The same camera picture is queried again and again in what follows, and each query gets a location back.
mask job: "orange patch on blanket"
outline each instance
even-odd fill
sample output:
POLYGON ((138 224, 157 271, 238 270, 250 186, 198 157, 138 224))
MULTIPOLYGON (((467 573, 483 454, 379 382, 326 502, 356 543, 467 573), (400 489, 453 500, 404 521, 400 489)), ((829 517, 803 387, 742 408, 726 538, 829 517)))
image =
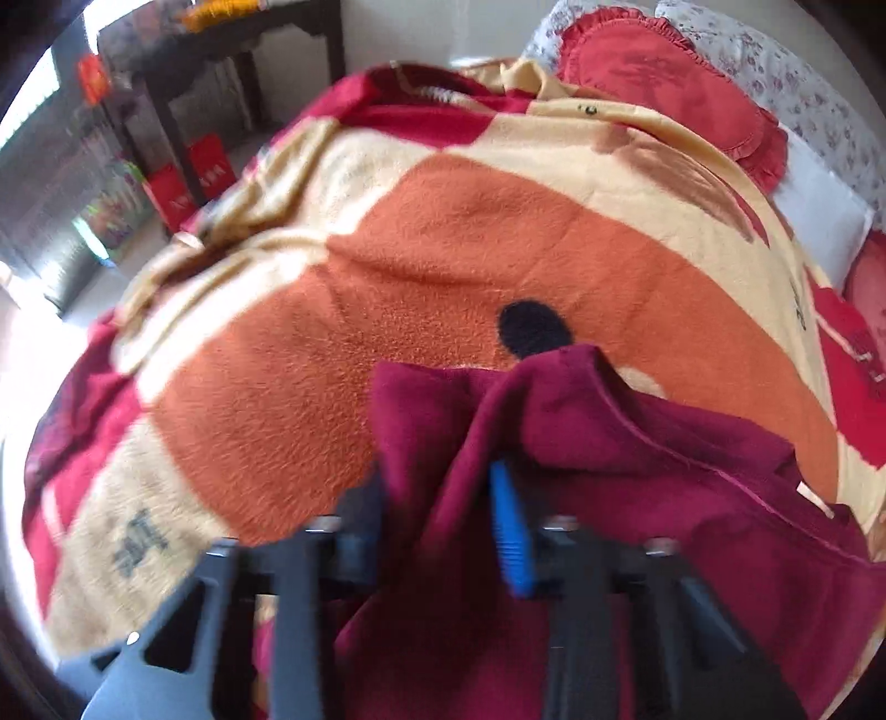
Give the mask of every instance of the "orange patch on blanket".
POLYGON ((835 497, 834 428, 788 357, 700 270, 622 223, 440 153, 328 247, 328 262, 210 340, 152 409, 192 487, 247 542, 287 535, 362 479, 377 360, 508 367, 498 318, 530 299, 669 399, 789 438, 808 484, 835 497))

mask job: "floral pillow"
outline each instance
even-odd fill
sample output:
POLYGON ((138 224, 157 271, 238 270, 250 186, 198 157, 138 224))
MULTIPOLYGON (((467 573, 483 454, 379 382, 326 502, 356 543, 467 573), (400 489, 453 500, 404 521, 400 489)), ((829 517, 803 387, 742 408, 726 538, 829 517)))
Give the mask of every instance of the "floral pillow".
POLYGON ((700 55, 818 153, 874 209, 875 228, 886 226, 880 142, 809 63, 753 27, 684 0, 661 0, 656 16, 671 21, 700 55))
POLYGON ((560 33, 568 28, 582 15, 594 12, 602 7, 633 7, 649 12, 648 7, 637 3, 621 2, 621 0, 557 0, 554 9, 541 21, 535 30, 532 40, 523 51, 524 58, 532 58, 553 74, 560 64, 560 33))

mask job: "red box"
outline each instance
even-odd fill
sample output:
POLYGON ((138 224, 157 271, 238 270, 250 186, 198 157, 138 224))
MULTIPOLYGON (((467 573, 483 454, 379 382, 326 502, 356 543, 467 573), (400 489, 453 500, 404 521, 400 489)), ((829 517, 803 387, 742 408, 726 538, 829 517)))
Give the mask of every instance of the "red box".
MULTIPOLYGON (((207 200, 214 200, 237 181, 234 170, 224 153, 222 141, 215 134, 206 135, 188 148, 190 163, 197 171, 207 200)), ((178 232, 198 208, 188 194, 184 181, 172 163, 165 165, 144 183, 163 222, 169 230, 178 232)))

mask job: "blanket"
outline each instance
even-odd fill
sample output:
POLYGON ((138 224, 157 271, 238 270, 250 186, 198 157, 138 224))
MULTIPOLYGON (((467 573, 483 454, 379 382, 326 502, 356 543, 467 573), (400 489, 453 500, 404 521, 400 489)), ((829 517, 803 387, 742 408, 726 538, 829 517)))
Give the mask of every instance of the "blanket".
POLYGON ((47 631, 62 654, 125 637, 214 537, 329 511, 371 462, 383 359, 506 370, 592 341, 635 389, 786 438, 798 489, 877 555, 886 403, 858 322, 741 168, 655 111, 529 61, 346 78, 59 391, 24 517, 47 631))

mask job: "window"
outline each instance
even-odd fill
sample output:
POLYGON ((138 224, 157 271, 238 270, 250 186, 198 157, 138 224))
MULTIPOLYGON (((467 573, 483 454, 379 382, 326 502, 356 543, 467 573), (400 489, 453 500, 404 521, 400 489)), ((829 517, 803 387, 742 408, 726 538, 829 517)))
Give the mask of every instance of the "window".
POLYGON ((86 39, 92 51, 98 53, 98 34, 102 30, 149 2, 150 0, 92 0, 83 11, 86 39))
POLYGON ((0 148, 9 142, 9 138, 21 124, 56 90, 58 73, 52 60, 52 52, 47 50, 21 86, 4 118, 0 120, 0 148))

